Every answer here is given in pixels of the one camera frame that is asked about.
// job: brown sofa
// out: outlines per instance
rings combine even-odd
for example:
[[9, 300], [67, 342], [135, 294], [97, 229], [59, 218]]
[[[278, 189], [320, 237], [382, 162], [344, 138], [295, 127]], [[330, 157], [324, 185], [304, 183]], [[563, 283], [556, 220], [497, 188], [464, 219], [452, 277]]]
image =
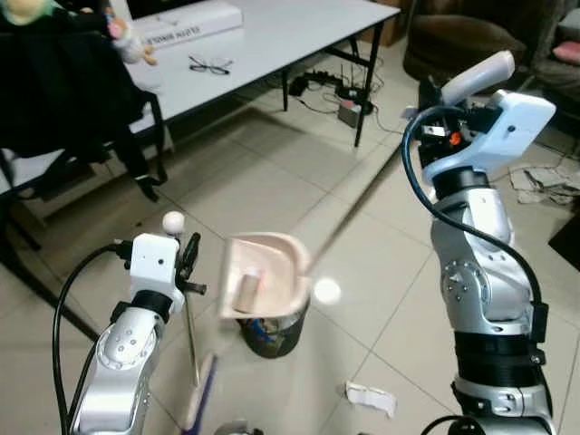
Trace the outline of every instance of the brown sofa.
[[530, 65], [555, 0], [418, 0], [403, 67], [437, 82], [500, 50]]
[[556, 104], [558, 111], [580, 118], [580, 66], [558, 61], [552, 49], [561, 42], [557, 26], [578, 0], [553, 0], [549, 23], [540, 35], [540, 43], [531, 63], [532, 74], [543, 85], [544, 95]]

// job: white box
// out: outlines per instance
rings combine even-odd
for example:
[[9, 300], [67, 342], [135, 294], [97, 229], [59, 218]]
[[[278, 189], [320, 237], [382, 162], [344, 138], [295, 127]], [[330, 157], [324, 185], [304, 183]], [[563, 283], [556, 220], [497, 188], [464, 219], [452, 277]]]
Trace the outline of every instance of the white box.
[[243, 23], [239, 8], [221, 0], [207, 0], [139, 18], [133, 25], [144, 44], [160, 48], [235, 29]]

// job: robotic arm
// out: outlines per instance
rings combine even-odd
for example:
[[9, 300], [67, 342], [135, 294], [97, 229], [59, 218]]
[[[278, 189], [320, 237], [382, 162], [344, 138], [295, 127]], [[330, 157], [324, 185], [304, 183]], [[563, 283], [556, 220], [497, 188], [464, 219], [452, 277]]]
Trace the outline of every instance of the robotic arm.
[[[531, 267], [512, 247], [508, 216], [488, 182], [488, 172], [520, 157], [556, 108], [503, 91], [485, 106], [464, 102], [513, 70], [511, 54], [501, 52], [442, 89], [423, 82], [421, 112], [403, 135], [411, 186], [435, 216], [431, 239], [455, 333], [459, 373], [451, 388], [465, 417], [452, 424], [452, 435], [556, 435], [541, 368], [546, 358], [537, 348], [545, 339], [547, 305]], [[412, 172], [412, 140], [420, 141], [423, 177], [439, 201], [434, 205]]]
[[141, 234], [117, 250], [130, 269], [132, 300], [117, 305], [111, 326], [96, 343], [92, 377], [73, 410], [74, 435], [141, 434], [165, 325], [184, 305], [188, 315], [186, 292], [205, 294], [204, 285], [188, 282], [200, 235], [195, 233], [183, 248], [183, 216], [168, 213], [163, 226], [166, 235]]

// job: dustpan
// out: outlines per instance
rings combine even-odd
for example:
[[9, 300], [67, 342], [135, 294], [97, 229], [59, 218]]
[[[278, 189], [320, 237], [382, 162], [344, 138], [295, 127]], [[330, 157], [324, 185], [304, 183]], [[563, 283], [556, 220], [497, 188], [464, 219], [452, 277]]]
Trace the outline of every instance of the dustpan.
[[[280, 233], [244, 233], [227, 240], [222, 263], [219, 314], [222, 318], [284, 317], [306, 306], [310, 254], [298, 239]], [[251, 312], [234, 309], [240, 284], [249, 270], [259, 270], [260, 285]]]

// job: white ball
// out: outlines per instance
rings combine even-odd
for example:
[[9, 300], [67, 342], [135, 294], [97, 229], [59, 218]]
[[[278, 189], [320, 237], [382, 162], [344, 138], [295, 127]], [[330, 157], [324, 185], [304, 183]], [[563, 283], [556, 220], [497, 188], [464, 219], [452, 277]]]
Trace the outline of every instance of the white ball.
[[185, 216], [178, 211], [170, 211], [163, 217], [163, 231], [171, 236], [183, 233]]

